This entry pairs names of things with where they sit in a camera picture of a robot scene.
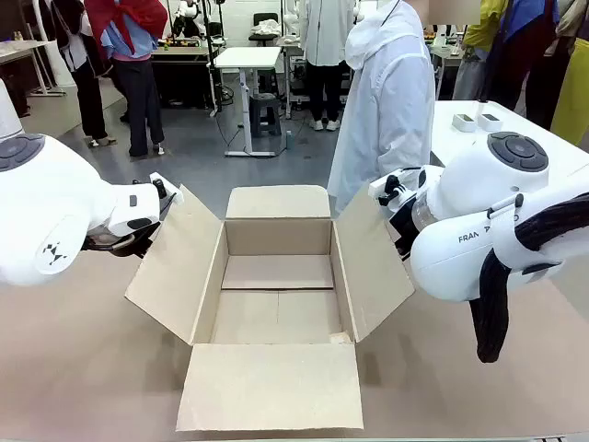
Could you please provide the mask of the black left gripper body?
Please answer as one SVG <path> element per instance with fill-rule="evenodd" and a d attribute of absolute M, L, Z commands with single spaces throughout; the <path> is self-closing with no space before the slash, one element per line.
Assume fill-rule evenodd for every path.
<path fill-rule="evenodd" d="M 143 258 L 153 243 L 151 236 L 159 227 L 159 222 L 154 223 L 151 226 L 136 230 L 124 238 L 119 238 L 110 244 L 98 243 L 94 238 L 86 237 L 81 250 L 104 251 L 122 258 L 129 256 Z"/>

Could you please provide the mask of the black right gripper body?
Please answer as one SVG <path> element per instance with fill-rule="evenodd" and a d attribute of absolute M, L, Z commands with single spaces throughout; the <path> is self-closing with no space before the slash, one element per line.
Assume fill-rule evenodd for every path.
<path fill-rule="evenodd" d="M 402 260 L 410 256 L 410 250 L 420 230 L 412 219 L 412 204 L 405 204 L 390 218 L 390 225 L 397 231 L 399 238 L 395 240 L 395 246 Z"/>

